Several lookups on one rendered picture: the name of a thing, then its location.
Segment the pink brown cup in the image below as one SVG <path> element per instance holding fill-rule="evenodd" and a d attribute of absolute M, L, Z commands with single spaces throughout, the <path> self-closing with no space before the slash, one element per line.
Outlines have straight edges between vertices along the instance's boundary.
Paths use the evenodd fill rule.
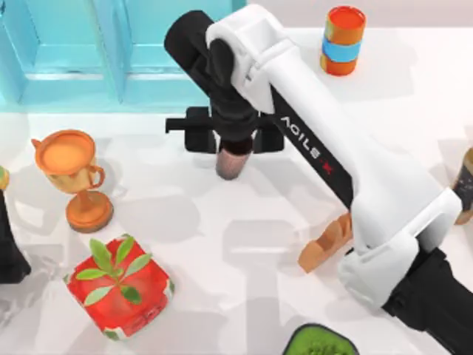
<path fill-rule="evenodd" d="M 216 173 L 224 180 L 239 177 L 252 152 L 252 141 L 220 141 Z"/>

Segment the brown bread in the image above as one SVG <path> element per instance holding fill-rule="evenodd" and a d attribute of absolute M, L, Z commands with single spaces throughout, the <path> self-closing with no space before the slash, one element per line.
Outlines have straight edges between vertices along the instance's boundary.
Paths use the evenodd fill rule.
<path fill-rule="evenodd" d="M 301 251 L 298 264 L 309 274 L 332 257 L 353 238 L 351 214 L 346 213 L 332 221 L 323 233 L 312 239 Z"/>

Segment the orange and blue can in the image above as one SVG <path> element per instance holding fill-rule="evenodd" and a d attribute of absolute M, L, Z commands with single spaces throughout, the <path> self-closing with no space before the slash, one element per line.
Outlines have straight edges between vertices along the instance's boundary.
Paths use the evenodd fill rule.
<path fill-rule="evenodd" d="M 327 74 L 346 76 L 354 71 L 365 24 L 365 15 L 356 7 L 342 5 L 328 12 L 320 56 Z"/>

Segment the orange trophy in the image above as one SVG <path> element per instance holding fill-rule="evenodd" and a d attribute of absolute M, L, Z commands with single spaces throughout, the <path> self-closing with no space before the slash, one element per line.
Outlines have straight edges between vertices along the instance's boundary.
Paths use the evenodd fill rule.
<path fill-rule="evenodd" d="M 90 135 L 65 129 L 43 140 L 32 139 L 35 163 L 50 183 L 72 199 L 66 206 L 69 226 L 80 233 L 93 233 L 112 219 L 113 205 L 98 189 L 106 173 L 96 161 L 96 145 Z"/>

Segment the light blue rack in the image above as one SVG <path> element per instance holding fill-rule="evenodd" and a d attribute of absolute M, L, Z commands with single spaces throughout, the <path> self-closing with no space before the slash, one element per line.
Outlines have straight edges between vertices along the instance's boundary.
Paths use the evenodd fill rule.
<path fill-rule="evenodd" d="M 163 46 L 189 10 L 247 0 L 0 0 L 0 112 L 182 112 L 204 93 Z"/>

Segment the red pot with green plant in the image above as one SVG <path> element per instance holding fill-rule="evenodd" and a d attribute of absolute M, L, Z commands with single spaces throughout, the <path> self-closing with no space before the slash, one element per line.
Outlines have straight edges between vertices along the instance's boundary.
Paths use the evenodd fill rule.
<path fill-rule="evenodd" d="M 130 234 L 107 244 L 92 238 L 89 249 L 64 282 L 106 337 L 129 338 L 166 308 L 174 283 Z"/>

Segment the dark bottle with tan ends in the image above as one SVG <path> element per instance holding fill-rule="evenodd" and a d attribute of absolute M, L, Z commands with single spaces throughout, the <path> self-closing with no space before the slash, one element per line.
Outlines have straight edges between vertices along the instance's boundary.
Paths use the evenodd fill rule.
<path fill-rule="evenodd" d="M 462 166 L 457 174 L 453 192 L 460 198 L 462 211 L 455 224 L 463 225 L 473 217 L 473 147 L 463 156 Z"/>

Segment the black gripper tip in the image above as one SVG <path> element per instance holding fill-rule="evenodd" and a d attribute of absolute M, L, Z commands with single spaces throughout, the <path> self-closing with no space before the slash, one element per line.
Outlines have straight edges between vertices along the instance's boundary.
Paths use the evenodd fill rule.
<path fill-rule="evenodd" d="M 0 285 L 18 284 L 30 273 L 30 264 L 14 239 L 4 193 L 0 189 Z"/>

